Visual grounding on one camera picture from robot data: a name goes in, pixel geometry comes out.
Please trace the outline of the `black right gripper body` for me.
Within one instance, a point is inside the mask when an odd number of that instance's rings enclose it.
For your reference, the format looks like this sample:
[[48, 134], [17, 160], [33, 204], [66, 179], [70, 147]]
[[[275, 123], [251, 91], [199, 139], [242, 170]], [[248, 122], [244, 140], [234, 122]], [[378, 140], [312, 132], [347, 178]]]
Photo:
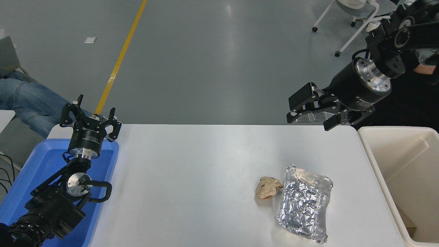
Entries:
[[351, 61], [333, 77], [326, 92], [345, 107], [362, 111], [385, 97], [385, 75], [372, 61]]

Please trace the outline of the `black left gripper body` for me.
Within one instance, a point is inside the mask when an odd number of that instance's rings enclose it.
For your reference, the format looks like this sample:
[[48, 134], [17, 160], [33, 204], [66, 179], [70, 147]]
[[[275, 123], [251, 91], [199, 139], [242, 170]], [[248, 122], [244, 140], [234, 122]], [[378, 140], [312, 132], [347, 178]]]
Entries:
[[116, 119], [81, 119], [73, 125], [73, 133], [68, 153], [71, 156], [78, 156], [80, 153], [87, 153], [89, 156], [99, 156], [105, 140], [114, 142], [116, 134], [107, 133], [106, 128], [112, 126], [116, 129]]

